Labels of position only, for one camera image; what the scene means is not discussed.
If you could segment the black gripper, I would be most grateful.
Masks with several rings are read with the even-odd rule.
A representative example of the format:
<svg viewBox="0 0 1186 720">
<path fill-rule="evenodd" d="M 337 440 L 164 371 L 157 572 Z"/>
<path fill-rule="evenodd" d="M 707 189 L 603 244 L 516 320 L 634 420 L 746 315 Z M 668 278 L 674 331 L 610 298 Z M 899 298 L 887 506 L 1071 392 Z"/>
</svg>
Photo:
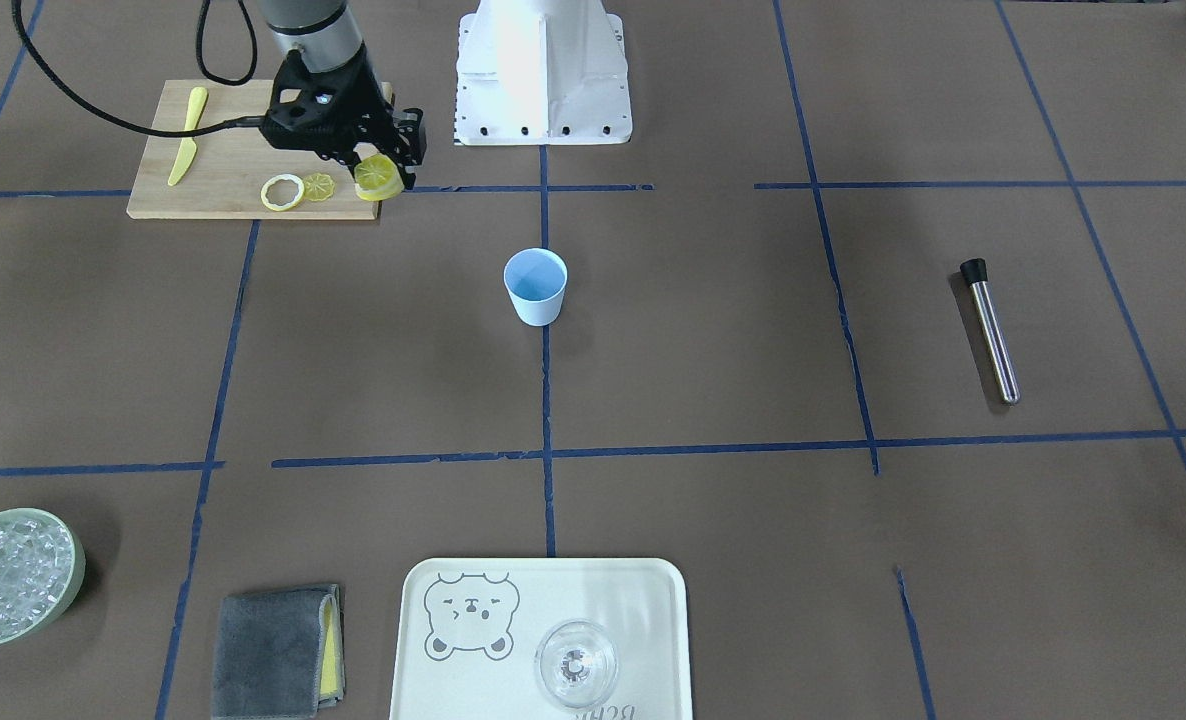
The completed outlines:
<svg viewBox="0 0 1186 720">
<path fill-rule="evenodd" d="M 423 110 L 395 109 L 364 47 L 323 72 L 310 70 L 301 50 L 288 51 L 259 130 L 273 149 L 314 152 L 349 173 L 361 163 L 356 146 L 369 144 L 398 165 L 404 191 L 415 187 L 427 152 Z"/>
</svg>

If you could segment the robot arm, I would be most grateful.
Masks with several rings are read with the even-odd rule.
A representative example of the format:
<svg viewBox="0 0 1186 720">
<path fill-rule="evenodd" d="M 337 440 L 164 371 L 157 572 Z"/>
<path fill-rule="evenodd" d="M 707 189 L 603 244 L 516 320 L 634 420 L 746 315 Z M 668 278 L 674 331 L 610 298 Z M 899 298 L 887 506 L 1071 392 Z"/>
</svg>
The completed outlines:
<svg viewBox="0 0 1186 720">
<path fill-rule="evenodd" d="M 259 130 L 273 149 L 313 152 L 355 170 L 374 146 L 396 165 L 406 190 L 423 164 L 423 111 L 398 110 L 375 74 L 346 1 L 261 1 L 283 60 Z"/>
</svg>

